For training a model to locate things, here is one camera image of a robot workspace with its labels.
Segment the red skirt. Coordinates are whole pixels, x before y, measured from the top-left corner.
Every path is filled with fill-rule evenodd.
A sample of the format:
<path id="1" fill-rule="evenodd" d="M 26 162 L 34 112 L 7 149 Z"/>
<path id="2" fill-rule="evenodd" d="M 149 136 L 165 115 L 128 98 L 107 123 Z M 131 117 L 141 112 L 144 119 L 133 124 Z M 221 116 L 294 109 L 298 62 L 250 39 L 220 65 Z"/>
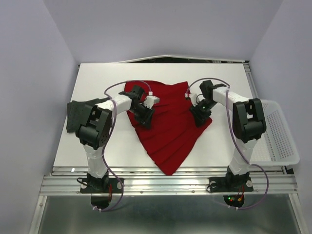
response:
<path id="1" fill-rule="evenodd" d="M 134 85 L 145 91 L 152 90 L 160 99 L 153 107 L 155 113 L 150 129 L 136 121 L 133 113 L 127 112 L 127 115 L 148 156 L 165 175 L 171 176 L 190 154 L 212 119 L 207 119 L 200 127 L 196 126 L 190 111 L 192 104 L 185 98 L 189 86 L 186 81 L 172 85 L 152 80 L 128 82 L 124 90 L 128 92 Z"/>

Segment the dark grey dotted skirt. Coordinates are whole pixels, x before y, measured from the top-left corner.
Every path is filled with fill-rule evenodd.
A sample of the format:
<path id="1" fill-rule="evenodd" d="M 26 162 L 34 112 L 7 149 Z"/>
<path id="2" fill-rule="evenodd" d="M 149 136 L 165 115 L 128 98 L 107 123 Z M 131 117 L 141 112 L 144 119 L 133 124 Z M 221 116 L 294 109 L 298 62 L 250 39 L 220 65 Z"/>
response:
<path id="1" fill-rule="evenodd" d="M 66 131 L 74 133 L 79 128 L 80 117 L 86 104 L 94 106 L 95 104 L 107 101 L 109 98 L 96 98 L 88 101 L 71 101 L 67 103 L 67 125 Z"/>

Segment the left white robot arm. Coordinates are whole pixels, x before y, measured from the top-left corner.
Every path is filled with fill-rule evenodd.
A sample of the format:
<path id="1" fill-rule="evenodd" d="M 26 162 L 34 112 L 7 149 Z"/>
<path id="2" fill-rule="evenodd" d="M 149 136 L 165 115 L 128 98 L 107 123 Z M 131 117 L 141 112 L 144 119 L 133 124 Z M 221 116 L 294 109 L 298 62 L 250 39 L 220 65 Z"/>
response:
<path id="1" fill-rule="evenodd" d="M 122 91 L 115 97 L 85 103 L 75 130 L 88 162 L 87 176 L 77 179 L 81 193 L 104 193 L 111 189 L 110 170 L 104 159 L 104 151 L 112 136 L 117 115 L 129 111 L 138 123 L 150 129 L 155 112 L 153 106 L 159 101 L 152 91 L 146 93 L 141 86 L 134 85 L 130 91 Z"/>

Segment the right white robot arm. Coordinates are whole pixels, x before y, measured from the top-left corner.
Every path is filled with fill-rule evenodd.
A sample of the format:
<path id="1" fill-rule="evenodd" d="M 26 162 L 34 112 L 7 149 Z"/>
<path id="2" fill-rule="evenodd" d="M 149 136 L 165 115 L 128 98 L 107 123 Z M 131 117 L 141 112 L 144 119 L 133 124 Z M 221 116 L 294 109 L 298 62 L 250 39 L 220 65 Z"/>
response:
<path id="1" fill-rule="evenodd" d="M 230 85 L 214 78 L 200 78 L 203 99 L 186 90 L 185 99 L 191 102 L 190 111 L 196 127 L 202 126 L 210 117 L 212 108 L 222 104 L 226 108 L 230 136 L 234 144 L 233 158 L 225 176 L 210 177 L 207 191 L 210 193 L 253 191 L 249 167 L 255 145 L 266 132 L 262 102 L 258 98 L 249 99 L 230 91 Z"/>

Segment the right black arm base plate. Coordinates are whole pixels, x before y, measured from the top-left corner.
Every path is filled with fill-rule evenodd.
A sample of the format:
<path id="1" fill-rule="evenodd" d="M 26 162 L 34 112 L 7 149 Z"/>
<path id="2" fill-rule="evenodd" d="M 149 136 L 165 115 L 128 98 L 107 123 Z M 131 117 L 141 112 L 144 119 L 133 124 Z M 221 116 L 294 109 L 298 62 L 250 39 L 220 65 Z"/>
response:
<path id="1" fill-rule="evenodd" d="M 253 192 L 254 188 L 251 183 L 251 178 L 227 180 L 225 177 L 210 177 L 208 178 L 208 186 L 206 191 L 209 193 L 238 193 L 244 189 L 244 192 Z"/>

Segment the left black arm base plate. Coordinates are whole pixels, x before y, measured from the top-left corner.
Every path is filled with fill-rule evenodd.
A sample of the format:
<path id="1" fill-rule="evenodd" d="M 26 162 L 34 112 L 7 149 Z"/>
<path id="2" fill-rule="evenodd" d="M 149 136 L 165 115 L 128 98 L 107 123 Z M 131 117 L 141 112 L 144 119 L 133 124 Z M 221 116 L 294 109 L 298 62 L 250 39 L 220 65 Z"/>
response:
<path id="1" fill-rule="evenodd" d="M 109 177 L 104 182 L 92 182 L 91 184 L 87 178 L 79 177 L 77 182 L 80 184 L 80 193 L 82 194 L 122 193 L 121 183 L 114 177 Z"/>

